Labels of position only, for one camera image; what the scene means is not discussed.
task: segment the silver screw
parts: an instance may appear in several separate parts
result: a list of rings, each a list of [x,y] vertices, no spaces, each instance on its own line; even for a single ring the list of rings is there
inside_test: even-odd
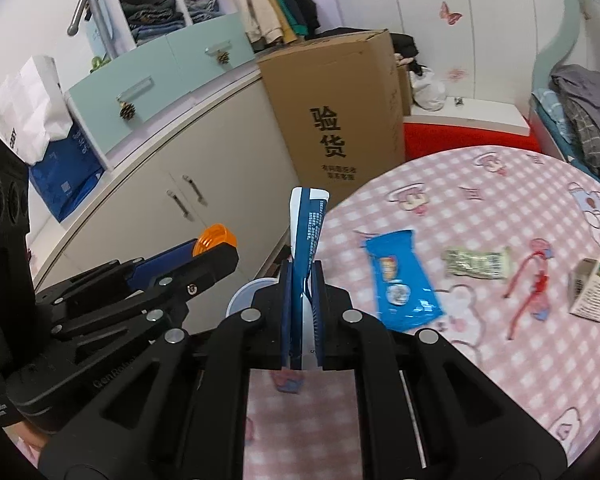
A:
[[[152,310],[146,315],[146,320],[158,321],[162,316],[164,316],[164,312],[161,311],[159,308],[156,308],[155,310]]]
[[[184,339],[184,336],[184,330],[181,330],[179,328],[171,328],[170,330],[167,330],[167,332],[164,333],[164,340],[167,343],[175,344],[182,341]]]
[[[342,319],[344,319],[344,321],[347,323],[357,323],[362,320],[362,312],[355,310],[354,308],[350,308],[342,313]]]
[[[435,330],[430,330],[429,328],[426,328],[420,331],[420,333],[418,334],[418,338],[420,338],[420,341],[427,345],[433,345],[434,343],[438,342],[440,336]]]
[[[259,320],[261,315],[257,308],[246,308],[240,313],[240,317],[247,322]]]

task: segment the blue and white tube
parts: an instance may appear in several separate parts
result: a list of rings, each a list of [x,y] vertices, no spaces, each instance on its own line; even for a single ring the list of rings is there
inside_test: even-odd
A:
[[[292,256],[292,370],[312,370],[318,367],[310,275],[328,201],[329,193],[323,189],[296,187],[291,193],[289,211]]]

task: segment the tablecloth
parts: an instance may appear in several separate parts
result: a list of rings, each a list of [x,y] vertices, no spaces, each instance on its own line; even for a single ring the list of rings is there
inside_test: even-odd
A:
[[[414,230],[417,254],[445,315],[432,323],[562,444],[572,463],[600,429],[600,324],[568,313],[568,275],[600,254],[600,184],[534,152],[479,146],[436,153],[376,178],[325,218],[317,250],[326,282],[349,291],[355,308],[377,315],[367,237]],[[548,288],[528,298],[538,266],[507,283],[447,276],[451,246],[499,251],[514,270],[546,248]],[[362,478],[352,372],[305,373],[299,394],[276,391],[269,372],[251,377],[253,441],[245,478]]]

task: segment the pine cone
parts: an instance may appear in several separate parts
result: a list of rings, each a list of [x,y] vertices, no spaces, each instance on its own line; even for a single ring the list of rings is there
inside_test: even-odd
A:
[[[226,65],[227,63],[229,63],[229,53],[228,52],[218,52],[218,54],[216,55],[216,59],[218,60],[218,63],[220,63],[221,65]]]
[[[122,117],[125,121],[129,121],[134,118],[136,114],[136,107],[131,103],[120,103],[120,117]]]

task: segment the blue shopping bag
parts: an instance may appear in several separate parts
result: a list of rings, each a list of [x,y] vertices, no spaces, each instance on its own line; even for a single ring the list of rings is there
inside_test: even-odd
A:
[[[29,179],[61,222],[96,186],[103,172],[82,129],[74,122],[66,139],[50,142],[44,158],[29,168]]]

